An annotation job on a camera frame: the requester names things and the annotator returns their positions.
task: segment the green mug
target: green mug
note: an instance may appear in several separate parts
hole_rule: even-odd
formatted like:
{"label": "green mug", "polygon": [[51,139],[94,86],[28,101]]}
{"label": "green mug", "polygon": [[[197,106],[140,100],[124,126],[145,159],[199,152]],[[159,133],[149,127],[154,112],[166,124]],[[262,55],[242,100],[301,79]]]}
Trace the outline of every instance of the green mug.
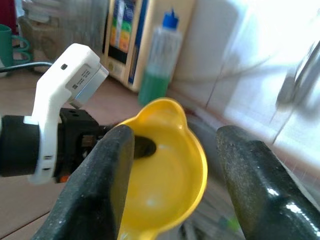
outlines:
{"label": "green mug", "polygon": [[[12,39],[18,39],[24,43],[25,47],[13,48]],[[10,27],[0,24],[0,68],[10,67],[17,64],[30,62],[31,55],[26,52],[30,48],[29,42],[20,36],[12,35]],[[24,55],[25,59],[14,59],[14,52]]]}

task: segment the dish soap bottle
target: dish soap bottle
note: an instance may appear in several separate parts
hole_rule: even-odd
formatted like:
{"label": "dish soap bottle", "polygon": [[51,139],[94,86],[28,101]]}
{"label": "dish soap bottle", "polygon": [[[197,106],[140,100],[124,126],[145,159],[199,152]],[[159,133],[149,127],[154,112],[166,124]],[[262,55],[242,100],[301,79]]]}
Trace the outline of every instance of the dish soap bottle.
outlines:
{"label": "dish soap bottle", "polygon": [[178,22],[179,19],[172,10],[164,15],[162,26],[156,27],[153,32],[149,58],[138,95],[141,105],[166,95],[182,43],[182,34],[177,31]]}

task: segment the wall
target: wall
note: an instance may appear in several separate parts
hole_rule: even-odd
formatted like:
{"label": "wall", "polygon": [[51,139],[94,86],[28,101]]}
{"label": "wall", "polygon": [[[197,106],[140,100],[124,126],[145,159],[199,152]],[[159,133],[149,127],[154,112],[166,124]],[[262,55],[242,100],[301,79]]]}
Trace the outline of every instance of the wall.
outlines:
{"label": "wall", "polygon": [[317,37],[319,9],[316,0],[198,0],[169,90],[260,136],[311,185],[320,182],[320,86],[311,108],[279,110],[276,100]]}

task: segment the electrical cable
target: electrical cable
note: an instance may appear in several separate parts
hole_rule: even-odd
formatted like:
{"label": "electrical cable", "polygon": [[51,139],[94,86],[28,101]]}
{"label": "electrical cable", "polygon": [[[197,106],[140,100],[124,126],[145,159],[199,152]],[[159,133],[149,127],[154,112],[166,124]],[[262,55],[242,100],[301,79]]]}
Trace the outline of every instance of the electrical cable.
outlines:
{"label": "electrical cable", "polygon": [[0,67],[0,73],[6,73],[6,72],[11,72],[11,71],[26,69],[26,68],[51,67],[51,66],[52,66],[51,62],[36,61],[36,62],[29,62],[29,63],[20,64],[20,65]]}

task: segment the countertop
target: countertop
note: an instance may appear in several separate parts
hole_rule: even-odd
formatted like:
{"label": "countertop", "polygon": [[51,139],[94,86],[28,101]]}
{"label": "countertop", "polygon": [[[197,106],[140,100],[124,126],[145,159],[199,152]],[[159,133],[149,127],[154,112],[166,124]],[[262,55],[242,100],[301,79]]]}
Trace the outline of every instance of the countertop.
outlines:
{"label": "countertop", "polygon": [[[0,114],[30,116],[40,73],[19,70],[0,78]],[[100,125],[141,109],[137,94],[107,78],[83,106]],[[0,177],[0,240],[28,240],[46,219],[64,184],[31,185],[26,176]]]}

